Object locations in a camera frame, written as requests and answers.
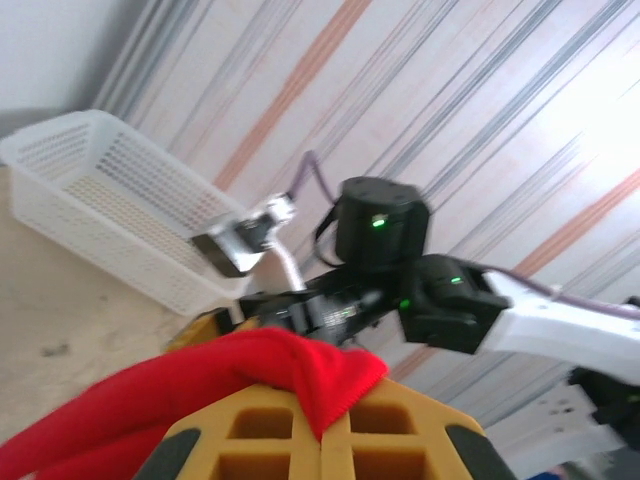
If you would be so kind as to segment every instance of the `red cloth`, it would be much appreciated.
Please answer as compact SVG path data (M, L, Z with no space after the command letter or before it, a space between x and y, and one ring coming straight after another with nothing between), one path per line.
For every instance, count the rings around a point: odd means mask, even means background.
M0 480L130 480L173 423L255 383L295 392L320 439L386 373L362 350L275 328L234 333L92 386L0 446Z

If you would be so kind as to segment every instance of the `white plastic basket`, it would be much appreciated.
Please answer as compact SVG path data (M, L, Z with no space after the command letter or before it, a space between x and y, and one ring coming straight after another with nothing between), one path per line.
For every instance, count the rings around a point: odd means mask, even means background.
M105 112L64 115L0 142L14 216L171 310L193 315L248 279L221 277L188 238L242 208Z

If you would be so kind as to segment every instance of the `robotic arm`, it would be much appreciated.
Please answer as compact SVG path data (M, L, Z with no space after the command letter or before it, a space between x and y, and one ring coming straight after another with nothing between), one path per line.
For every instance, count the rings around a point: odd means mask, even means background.
M518 478L599 451L640 449L640 310L565 295L510 271L423 255L428 206L411 186L345 181L314 235L332 267L304 282L275 231L295 214L290 195L193 239L231 276L254 274L245 318L341 345L397 311L406 341L475 354L526 352L579 365L546 395L488 429ZM337 222L335 253L318 243Z

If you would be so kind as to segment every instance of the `wall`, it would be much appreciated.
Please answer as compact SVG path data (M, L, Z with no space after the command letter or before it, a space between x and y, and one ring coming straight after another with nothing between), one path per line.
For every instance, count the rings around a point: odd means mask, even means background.
M86 108L145 3L0 2L0 136Z

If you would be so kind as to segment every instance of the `purple cable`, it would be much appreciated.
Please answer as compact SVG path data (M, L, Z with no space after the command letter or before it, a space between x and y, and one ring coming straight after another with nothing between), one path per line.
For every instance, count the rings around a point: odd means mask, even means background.
M295 201L296 197L298 196L298 193L300 193L300 189L302 188L302 185L304 185L304 182L307 178L309 168L311 168L311 171L315 175L316 180L320 185L320 190L322 190L322 193L324 194L325 198L329 201L329 203L334 204L335 200L333 198L333 195L331 195L331 191L329 190L327 182L325 181L324 176L320 171L320 162L318 162L318 156L313 150L306 151L302 156L302 160L300 161L300 166L298 167L298 171L296 172L295 177L293 177L293 182L291 182L291 187L287 191L289 198Z
M605 315L611 315L614 317L624 318L627 320L639 320L640 310L626 310L621 305L613 305L611 303L596 302L593 300L587 300L586 298L576 297L574 295L568 295L566 293L557 293L553 288L547 287L541 283L535 282L530 278L520 275L506 268L487 266L487 270L494 270L505 274L508 277L522 283L527 288L547 297L553 297L554 302L564 303L572 307L582 308L595 313L603 313Z

